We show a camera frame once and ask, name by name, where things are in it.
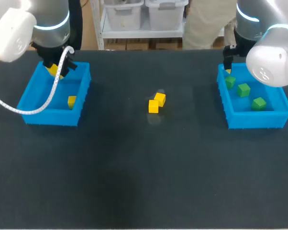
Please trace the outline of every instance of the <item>shelf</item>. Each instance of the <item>shelf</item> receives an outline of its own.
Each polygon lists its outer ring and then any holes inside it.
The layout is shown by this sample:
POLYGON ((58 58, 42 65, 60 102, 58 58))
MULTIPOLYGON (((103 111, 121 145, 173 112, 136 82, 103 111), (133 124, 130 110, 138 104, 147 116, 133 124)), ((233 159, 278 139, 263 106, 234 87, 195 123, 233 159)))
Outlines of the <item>shelf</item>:
MULTIPOLYGON (((171 31, 152 31, 149 23, 149 12, 148 9, 142 9, 142 26, 140 30, 133 31, 113 31, 110 27, 106 10, 103 10, 100 27, 102 30, 103 38, 168 38, 168 37, 182 37, 185 26, 184 22, 181 23, 178 30, 171 31)), ((220 32, 220 36, 224 36, 223 29, 220 32)))

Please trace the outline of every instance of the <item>beige pants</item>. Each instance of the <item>beige pants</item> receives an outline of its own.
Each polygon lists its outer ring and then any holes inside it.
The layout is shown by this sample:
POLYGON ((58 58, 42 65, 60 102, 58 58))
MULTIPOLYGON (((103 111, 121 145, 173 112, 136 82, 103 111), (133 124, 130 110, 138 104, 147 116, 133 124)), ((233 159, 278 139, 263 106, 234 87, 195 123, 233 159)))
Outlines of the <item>beige pants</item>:
POLYGON ((237 0, 193 0, 185 33, 184 49, 209 49, 225 27, 225 45, 235 45, 233 34, 237 0))

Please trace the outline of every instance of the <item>black mat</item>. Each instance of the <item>black mat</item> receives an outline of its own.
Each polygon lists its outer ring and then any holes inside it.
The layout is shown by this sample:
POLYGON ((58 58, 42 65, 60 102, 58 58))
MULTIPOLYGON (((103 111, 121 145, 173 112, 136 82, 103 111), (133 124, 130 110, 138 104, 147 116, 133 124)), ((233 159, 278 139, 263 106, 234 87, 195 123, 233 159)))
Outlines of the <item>black mat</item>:
MULTIPOLYGON (((38 60, 0 63, 1 99, 17 105, 38 60)), ((0 228, 288 228, 288 122, 227 129, 221 51, 75 60, 92 74, 77 128, 0 106, 0 228), (147 115, 158 89, 166 105, 147 115)))

